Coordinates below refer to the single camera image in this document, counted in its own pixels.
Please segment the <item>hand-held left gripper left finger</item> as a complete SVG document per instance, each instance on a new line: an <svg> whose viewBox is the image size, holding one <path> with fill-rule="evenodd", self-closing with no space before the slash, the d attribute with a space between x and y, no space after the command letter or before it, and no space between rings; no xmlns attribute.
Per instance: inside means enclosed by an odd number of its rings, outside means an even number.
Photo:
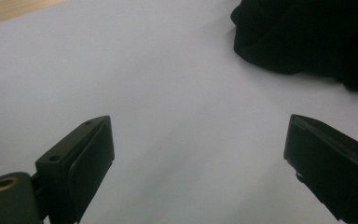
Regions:
<svg viewBox="0 0 358 224"><path fill-rule="evenodd" d="M102 116L79 125L35 162L51 224L81 220L114 158L111 119Z"/></svg>

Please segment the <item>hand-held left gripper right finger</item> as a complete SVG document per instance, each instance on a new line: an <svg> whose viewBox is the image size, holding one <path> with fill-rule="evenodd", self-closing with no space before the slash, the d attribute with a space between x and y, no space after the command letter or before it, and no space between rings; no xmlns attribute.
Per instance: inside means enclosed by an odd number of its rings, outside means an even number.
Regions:
<svg viewBox="0 0 358 224"><path fill-rule="evenodd" d="M283 157L336 219L358 224L358 141L317 119L293 114Z"/></svg>

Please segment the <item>black sleeveless top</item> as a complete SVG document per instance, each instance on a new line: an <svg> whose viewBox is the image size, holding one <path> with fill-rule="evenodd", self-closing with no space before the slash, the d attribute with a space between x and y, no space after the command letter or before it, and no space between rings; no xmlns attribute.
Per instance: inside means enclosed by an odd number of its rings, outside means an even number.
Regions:
<svg viewBox="0 0 358 224"><path fill-rule="evenodd" d="M246 62L358 91L358 0L241 0L230 18L234 50Z"/></svg>

